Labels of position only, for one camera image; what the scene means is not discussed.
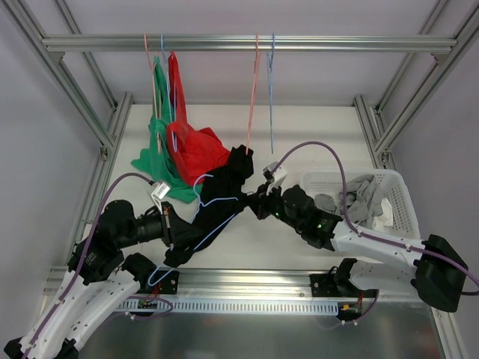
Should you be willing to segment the black tank top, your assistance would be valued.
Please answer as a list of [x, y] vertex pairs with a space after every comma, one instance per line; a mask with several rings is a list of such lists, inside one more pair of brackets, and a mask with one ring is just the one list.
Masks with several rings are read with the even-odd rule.
[[[192, 224], [202, 231], [201, 236], [196, 238], [190, 247], [185, 249], [174, 248], [165, 252], [165, 266], [173, 266], [178, 263], [185, 264], [186, 257], [175, 252], [187, 251], [193, 249], [205, 235], [212, 229], [222, 223], [230, 215], [241, 213], [247, 207], [247, 194], [242, 192], [245, 181], [254, 173], [253, 156], [254, 151], [249, 149], [245, 154], [245, 146], [240, 145], [231, 149], [228, 161], [225, 165], [216, 168], [207, 174], [212, 174], [213, 178], [204, 178], [201, 189], [201, 199], [208, 202], [215, 197], [238, 197], [239, 202], [234, 200], [213, 203], [206, 209], [202, 209], [192, 221]], [[202, 251], [209, 247], [219, 234], [214, 234], [199, 249]]]

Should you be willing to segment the blue hanger with black top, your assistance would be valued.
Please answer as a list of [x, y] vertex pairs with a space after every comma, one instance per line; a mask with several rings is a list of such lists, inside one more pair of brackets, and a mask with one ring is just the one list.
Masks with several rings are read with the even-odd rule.
[[[194, 215], [190, 218], [188, 221], [188, 224], [192, 224], [192, 221], [195, 219], [196, 215], [202, 210], [206, 209], [209, 206], [211, 206], [213, 203], [218, 203], [218, 202], [225, 202], [225, 201], [231, 201], [234, 200], [236, 202], [239, 202], [240, 199], [238, 197], [215, 197], [212, 200], [209, 200], [208, 202], [203, 202], [201, 199], [201, 196], [199, 193], [196, 191], [196, 186], [199, 182], [199, 180], [204, 179], [204, 178], [213, 178], [214, 176], [212, 174], [202, 174], [200, 175], [194, 182], [192, 189], [193, 192], [195, 193], [195, 196], [198, 199], [198, 205], [196, 212]], [[175, 252], [175, 254], [182, 254], [186, 257], [186, 262], [188, 262], [195, 253], [198, 252], [198, 249], [210, 238], [213, 237], [214, 234], [220, 234], [220, 232], [225, 228], [225, 226], [236, 216], [237, 214], [234, 213], [230, 215], [228, 218], [226, 218], [222, 223], [220, 223], [218, 226], [216, 226], [214, 229], [212, 229], [207, 235], [203, 237], [203, 239], [191, 250], [187, 251], [180, 251], [180, 252]], [[174, 270], [178, 269], [180, 266], [182, 266], [182, 263], [178, 263], [173, 266], [169, 266], [166, 268], [165, 266], [157, 266], [153, 272], [150, 274], [150, 276], [147, 278], [147, 285], [148, 286], [156, 286], [160, 284], [170, 273], [172, 273]]]

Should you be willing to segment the red tank top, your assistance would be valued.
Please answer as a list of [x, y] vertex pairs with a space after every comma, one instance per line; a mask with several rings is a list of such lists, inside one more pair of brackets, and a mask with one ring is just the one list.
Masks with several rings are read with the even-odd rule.
[[197, 130], [188, 123], [180, 67], [174, 52], [168, 56], [168, 77], [174, 110], [174, 121], [167, 127], [168, 151], [180, 178], [193, 185], [201, 181], [199, 176], [225, 165], [230, 151], [210, 127]]

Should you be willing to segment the grey tank top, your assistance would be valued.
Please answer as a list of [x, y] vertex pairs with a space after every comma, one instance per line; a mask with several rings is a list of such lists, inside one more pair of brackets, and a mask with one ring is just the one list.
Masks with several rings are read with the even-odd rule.
[[[350, 180], [346, 184], [346, 213], [354, 224], [373, 229], [374, 219], [383, 215], [382, 200], [384, 193], [372, 174]], [[344, 216], [343, 193], [338, 201], [327, 194], [317, 194], [314, 204], [324, 212]]]

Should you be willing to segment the white tank top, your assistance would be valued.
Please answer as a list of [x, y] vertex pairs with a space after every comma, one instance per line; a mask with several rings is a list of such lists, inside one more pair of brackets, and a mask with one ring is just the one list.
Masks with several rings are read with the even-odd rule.
[[387, 229], [393, 227], [394, 213], [390, 201], [383, 198], [381, 202], [382, 214], [373, 218], [372, 228], [375, 231], [385, 232]]

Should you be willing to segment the blue hanger with red top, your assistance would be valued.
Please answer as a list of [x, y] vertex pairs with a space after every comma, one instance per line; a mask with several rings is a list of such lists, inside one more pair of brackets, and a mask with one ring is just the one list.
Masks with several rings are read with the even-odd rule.
[[170, 117], [170, 122], [173, 123], [174, 120], [176, 119], [176, 117], [174, 116], [176, 113], [174, 112], [174, 110], [175, 110], [174, 106], [171, 104], [171, 97], [170, 97], [171, 86], [170, 86], [170, 80], [169, 80], [168, 56], [167, 56], [167, 53], [165, 51], [165, 42], [164, 42], [164, 34], [163, 33], [160, 34], [160, 49], [161, 49], [163, 62], [164, 62], [165, 69], [166, 69], [165, 79], [166, 79], [166, 86], [167, 86], [167, 90], [168, 90], [167, 101], [168, 101], [169, 117]]

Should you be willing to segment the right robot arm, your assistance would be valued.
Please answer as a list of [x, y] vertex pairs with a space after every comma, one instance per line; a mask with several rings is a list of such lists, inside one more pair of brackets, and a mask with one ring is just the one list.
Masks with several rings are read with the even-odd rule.
[[257, 219], [272, 216], [293, 228], [310, 246], [348, 255], [334, 279], [340, 295], [414, 289], [431, 307], [457, 311], [469, 269], [443, 237], [429, 235], [423, 240], [376, 234], [318, 209], [298, 185], [286, 191], [267, 191], [262, 185], [246, 200]]

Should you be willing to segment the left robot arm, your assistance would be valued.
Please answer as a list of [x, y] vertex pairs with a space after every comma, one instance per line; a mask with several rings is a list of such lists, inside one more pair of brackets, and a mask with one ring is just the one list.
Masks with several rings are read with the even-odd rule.
[[124, 248], [160, 239], [184, 249], [201, 235], [168, 202], [135, 216], [129, 201], [112, 201], [92, 237], [76, 246], [46, 312], [28, 334], [9, 341], [4, 352], [9, 358], [77, 358], [122, 302], [155, 286], [154, 263], [140, 253], [124, 256]]

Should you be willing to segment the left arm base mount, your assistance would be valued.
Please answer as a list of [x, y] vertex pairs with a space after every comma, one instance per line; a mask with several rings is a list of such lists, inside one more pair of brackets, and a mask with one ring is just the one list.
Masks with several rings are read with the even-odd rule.
[[121, 266], [140, 283], [138, 294], [176, 295], [180, 273], [176, 270], [161, 270], [140, 253], [130, 254]]

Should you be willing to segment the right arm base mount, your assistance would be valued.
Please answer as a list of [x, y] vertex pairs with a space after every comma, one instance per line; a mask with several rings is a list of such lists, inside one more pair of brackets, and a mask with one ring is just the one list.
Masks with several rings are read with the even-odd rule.
[[345, 258], [339, 266], [331, 267], [325, 274], [309, 275], [311, 294], [317, 297], [353, 298], [361, 295], [361, 290], [350, 282], [350, 272], [358, 262], [354, 258]]

